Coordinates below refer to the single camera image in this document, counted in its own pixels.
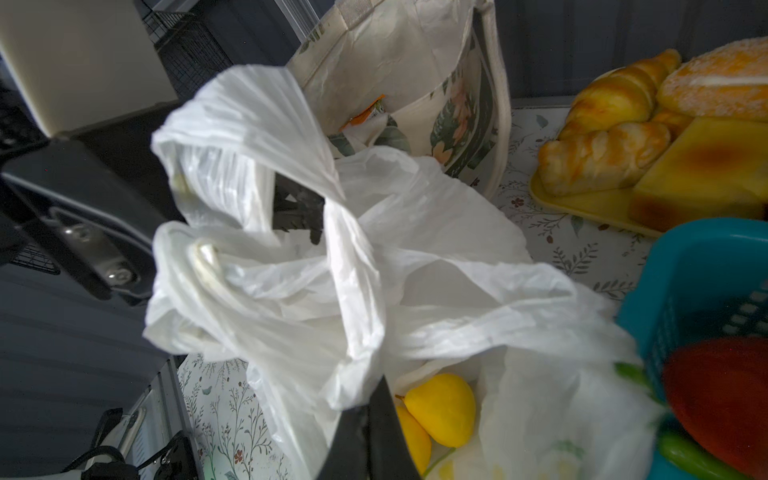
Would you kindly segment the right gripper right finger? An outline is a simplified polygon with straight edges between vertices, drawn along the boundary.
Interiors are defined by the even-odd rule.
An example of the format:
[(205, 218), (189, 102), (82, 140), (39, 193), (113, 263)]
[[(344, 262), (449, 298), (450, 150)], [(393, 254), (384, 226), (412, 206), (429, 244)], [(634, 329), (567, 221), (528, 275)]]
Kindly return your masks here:
[(368, 403), (368, 478), (419, 480), (385, 377)]

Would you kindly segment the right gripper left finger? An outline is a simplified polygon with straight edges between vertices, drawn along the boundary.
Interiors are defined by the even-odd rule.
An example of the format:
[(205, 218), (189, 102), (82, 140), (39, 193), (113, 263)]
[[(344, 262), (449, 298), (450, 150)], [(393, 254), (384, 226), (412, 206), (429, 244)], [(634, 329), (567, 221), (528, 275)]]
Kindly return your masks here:
[(365, 480), (369, 468), (369, 408), (342, 412), (317, 480)]

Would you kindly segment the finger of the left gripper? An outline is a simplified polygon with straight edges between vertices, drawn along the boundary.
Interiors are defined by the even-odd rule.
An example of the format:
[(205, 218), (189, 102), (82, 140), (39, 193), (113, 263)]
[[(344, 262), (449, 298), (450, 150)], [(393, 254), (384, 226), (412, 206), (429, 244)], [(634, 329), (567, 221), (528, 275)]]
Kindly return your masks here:
[(310, 241), (321, 241), (325, 199), (313, 190), (280, 174), (275, 175), (273, 199), (273, 228), (288, 232), (306, 230)]

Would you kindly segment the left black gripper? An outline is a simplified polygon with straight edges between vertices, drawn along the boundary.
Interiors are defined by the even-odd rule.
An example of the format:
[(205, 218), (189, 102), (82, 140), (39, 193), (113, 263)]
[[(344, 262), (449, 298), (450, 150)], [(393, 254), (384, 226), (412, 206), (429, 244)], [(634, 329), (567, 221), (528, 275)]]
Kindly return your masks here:
[(1, 155), (1, 211), (16, 231), (99, 300), (146, 303), (152, 241), (180, 220), (152, 134), (179, 102), (160, 103)]

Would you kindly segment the yellow banana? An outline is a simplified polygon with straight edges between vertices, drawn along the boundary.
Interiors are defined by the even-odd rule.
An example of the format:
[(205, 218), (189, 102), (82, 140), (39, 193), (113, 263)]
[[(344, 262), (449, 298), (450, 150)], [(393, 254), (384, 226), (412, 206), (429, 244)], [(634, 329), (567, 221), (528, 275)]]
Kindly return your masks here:
[(432, 456), (432, 439), (401, 404), (395, 406), (407, 448), (420, 476), (424, 476)]

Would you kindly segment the yellow pear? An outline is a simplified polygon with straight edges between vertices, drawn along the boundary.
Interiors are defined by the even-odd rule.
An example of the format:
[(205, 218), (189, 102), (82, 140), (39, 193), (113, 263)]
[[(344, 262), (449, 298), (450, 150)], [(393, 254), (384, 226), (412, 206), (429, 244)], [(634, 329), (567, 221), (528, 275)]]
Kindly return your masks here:
[(466, 445), (474, 432), (476, 399), (462, 377), (442, 373), (409, 390), (403, 403), (414, 419), (438, 444)]

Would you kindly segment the white plastic grocery bag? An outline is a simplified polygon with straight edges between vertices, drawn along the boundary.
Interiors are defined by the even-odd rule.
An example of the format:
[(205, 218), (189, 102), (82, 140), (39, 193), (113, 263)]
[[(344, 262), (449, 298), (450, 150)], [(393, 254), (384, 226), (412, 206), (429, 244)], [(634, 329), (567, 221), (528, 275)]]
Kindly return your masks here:
[[(269, 431), (316, 476), (344, 410), (454, 369), (481, 386), (456, 478), (643, 479), (661, 408), (612, 304), (532, 260), (436, 160), (335, 159), (291, 73), (236, 66), (153, 133), (181, 221), (161, 225), (145, 337), (240, 359)], [(321, 241), (273, 228), (275, 175), (325, 199)]]

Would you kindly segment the cream canvas tote bag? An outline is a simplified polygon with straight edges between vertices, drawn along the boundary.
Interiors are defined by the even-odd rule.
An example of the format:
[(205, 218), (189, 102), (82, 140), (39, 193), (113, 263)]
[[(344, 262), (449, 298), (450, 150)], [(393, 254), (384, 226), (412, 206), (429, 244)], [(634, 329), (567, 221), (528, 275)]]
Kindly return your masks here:
[(491, 1), (338, 1), (288, 64), (335, 157), (389, 146), (492, 197), (511, 105)]

